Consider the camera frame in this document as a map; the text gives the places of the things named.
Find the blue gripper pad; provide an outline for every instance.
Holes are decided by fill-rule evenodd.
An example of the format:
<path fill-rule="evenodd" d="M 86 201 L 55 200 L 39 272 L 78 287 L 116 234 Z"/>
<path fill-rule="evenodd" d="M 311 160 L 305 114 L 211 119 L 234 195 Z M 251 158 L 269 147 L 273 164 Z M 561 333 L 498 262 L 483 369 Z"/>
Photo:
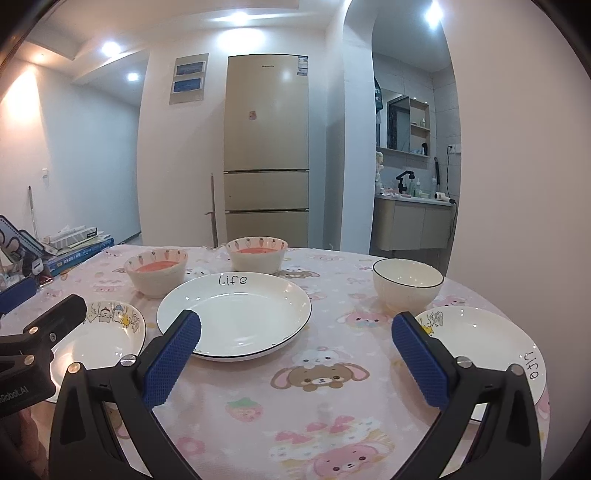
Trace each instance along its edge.
<path fill-rule="evenodd" d="M 37 293 L 37 282 L 27 277 L 0 292 L 0 316 L 17 308 Z"/>
<path fill-rule="evenodd" d="M 409 321 L 416 321 L 411 319 L 407 320 L 401 314 L 394 317 L 392 340 L 427 403 L 432 407 L 444 410 L 449 403 L 447 375 L 427 345 L 408 324 Z"/>
<path fill-rule="evenodd" d="M 143 401 L 150 410 L 166 402 L 200 338 L 199 315 L 187 312 L 184 322 L 162 348 L 144 376 Z"/>

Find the pink tablecloth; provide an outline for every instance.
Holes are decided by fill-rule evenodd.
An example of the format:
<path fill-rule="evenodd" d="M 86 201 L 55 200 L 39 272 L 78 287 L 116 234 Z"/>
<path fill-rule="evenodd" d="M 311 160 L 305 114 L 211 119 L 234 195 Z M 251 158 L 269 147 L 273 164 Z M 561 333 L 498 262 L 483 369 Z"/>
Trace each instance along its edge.
<path fill-rule="evenodd" d="M 137 307 L 147 341 L 160 334 L 158 300 L 137 292 L 124 261 L 145 247 L 121 245 L 95 256 L 4 319 L 0 335 L 25 325 L 70 293 Z M 224 249 L 189 248 L 187 278 L 230 271 Z M 282 275 L 310 296 L 309 326 L 290 345 L 248 362 L 220 364 L 191 358 L 168 398 L 154 413 L 179 450 L 205 480 L 387 480 L 405 462 L 439 412 L 423 400 L 392 344 L 387 315 L 376 301 L 367 255 L 290 249 Z M 463 304 L 502 314 L 468 288 L 446 280 L 434 305 Z M 344 369 L 341 388 L 305 391 L 285 372 L 318 360 Z M 543 450 L 550 423 L 547 392 L 537 405 Z M 47 444 L 53 405 L 34 410 Z M 131 465 L 145 472 L 121 418 L 117 434 Z M 470 425 L 446 472 L 457 469 L 476 433 Z"/>

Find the strawberry print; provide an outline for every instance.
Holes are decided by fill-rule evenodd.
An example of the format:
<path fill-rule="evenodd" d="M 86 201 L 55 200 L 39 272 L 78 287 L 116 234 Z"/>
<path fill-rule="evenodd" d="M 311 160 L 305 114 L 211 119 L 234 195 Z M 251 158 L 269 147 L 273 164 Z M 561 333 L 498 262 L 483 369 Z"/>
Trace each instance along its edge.
<path fill-rule="evenodd" d="M 245 423 L 255 421 L 262 415 L 262 407 L 248 397 L 229 401 L 226 403 L 226 411 L 233 418 Z"/>

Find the white plate with black rim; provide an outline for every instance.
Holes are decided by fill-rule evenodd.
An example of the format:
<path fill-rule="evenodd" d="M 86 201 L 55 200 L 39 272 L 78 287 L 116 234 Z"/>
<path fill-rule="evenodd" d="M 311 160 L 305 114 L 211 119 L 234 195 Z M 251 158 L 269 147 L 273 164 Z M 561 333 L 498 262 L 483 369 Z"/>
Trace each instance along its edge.
<path fill-rule="evenodd" d="M 546 386 L 546 364 L 535 342 L 512 321 L 472 307 L 440 307 L 417 315 L 417 321 L 454 356 L 466 356 L 480 368 L 505 371 L 521 365 L 531 388 L 534 404 Z M 472 412 L 480 421 L 486 404 Z"/>
<path fill-rule="evenodd" d="M 300 333 L 312 314 L 304 290 L 262 273 L 206 275 L 170 292 L 156 321 L 165 332 L 183 310 L 201 320 L 201 339 L 193 353 L 205 360 L 238 362 L 273 353 Z"/>

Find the refrigerator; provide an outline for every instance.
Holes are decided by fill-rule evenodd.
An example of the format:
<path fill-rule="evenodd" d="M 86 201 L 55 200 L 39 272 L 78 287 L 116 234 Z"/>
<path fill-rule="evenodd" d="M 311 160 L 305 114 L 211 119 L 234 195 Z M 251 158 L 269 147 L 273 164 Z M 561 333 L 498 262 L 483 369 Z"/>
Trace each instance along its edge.
<path fill-rule="evenodd" d="M 308 246 L 308 57 L 228 58 L 223 169 L 228 241 Z"/>

